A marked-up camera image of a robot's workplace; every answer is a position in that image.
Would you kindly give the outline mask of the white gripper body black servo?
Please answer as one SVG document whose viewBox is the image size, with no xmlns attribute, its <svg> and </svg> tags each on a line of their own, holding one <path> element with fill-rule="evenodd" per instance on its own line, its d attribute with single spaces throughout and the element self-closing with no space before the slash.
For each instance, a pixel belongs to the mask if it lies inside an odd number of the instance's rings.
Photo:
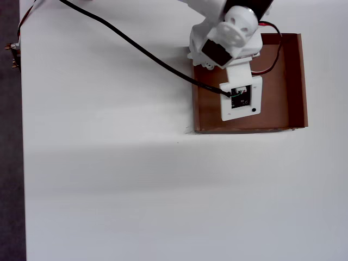
<svg viewBox="0 0 348 261">
<path fill-rule="evenodd" d="M 201 65 L 209 70 L 216 66 L 225 69 L 241 63 L 243 59 L 250 61 L 251 58 L 259 56 L 263 47 L 259 30 L 256 30 L 244 47 L 233 46 L 228 51 L 220 44 L 207 38 L 212 29 L 213 24 L 208 21 L 203 21 L 192 27 L 188 58 L 192 60 L 194 66 Z"/>
</svg>

